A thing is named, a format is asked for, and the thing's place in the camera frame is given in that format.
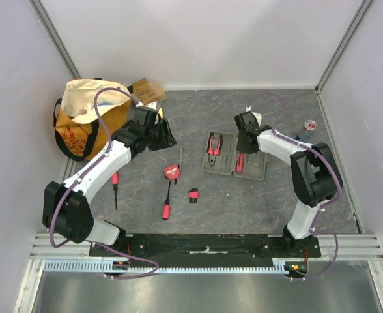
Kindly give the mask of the red utility knife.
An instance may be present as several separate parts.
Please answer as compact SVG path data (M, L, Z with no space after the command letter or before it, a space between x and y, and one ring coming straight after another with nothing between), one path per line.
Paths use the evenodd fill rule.
M236 173L241 173L244 167L245 154L239 153L236 163Z

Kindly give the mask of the grey plastic tool case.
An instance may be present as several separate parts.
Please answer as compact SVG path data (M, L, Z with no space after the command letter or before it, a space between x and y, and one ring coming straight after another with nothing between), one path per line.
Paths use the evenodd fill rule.
M212 132L214 133L214 147L217 145L217 138L220 134L223 136L223 144L221 147L220 155L216 157L214 166L210 167L208 163L207 145L211 132L208 133L206 139L206 147L201 163L201 170L203 172L223 176L229 176L233 174L237 178L252 181L264 180L266 175L266 165L270 160L270 156L267 153L259 151L253 154L245 154L243 170L241 173L236 173L236 163L239 154L239 152L236 150L238 141L237 135L228 132Z

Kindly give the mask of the red black pliers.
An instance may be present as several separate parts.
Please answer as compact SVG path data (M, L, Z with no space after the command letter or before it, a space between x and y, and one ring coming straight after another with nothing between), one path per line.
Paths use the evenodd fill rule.
M213 167L216 161L216 157L220 155L221 147L223 144L223 136L220 134L217 138L217 145L214 147L214 133L211 132L209 135L207 153L208 153L208 163L210 167Z

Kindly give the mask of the large red screwdriver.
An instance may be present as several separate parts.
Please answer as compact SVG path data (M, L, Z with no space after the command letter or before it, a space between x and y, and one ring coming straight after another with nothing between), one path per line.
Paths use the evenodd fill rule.
M169 220L169 217L171 215L171 204L170 204L170 191L171 191L171 185L177 184L177 179L170 180L168 189L167 189L167 195L165 197L165 203L162 211L162 218L164 220Z

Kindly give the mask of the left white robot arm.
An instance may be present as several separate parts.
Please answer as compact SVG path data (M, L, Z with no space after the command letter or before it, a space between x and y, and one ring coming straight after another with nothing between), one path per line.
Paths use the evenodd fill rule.
M158 151L176 145L167 118L156 110L139 107L134 116L111 135L111 142L79 172L63 181L50 182L44 191L42 223L51 235L66 241L99 242L112 256L126 250L121 229L93 217L90 204L114 173L145 149Z

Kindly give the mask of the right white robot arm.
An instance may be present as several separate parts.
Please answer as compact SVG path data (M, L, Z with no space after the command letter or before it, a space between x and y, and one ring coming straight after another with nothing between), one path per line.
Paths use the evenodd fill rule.
M298 199L292 218L283 229L282 251L299 255L313 237L325 208L342 196L343 182L330 147L299 142L274 127L260 126L251 111L234 117L240 153L268 153L291 168L292 185Z

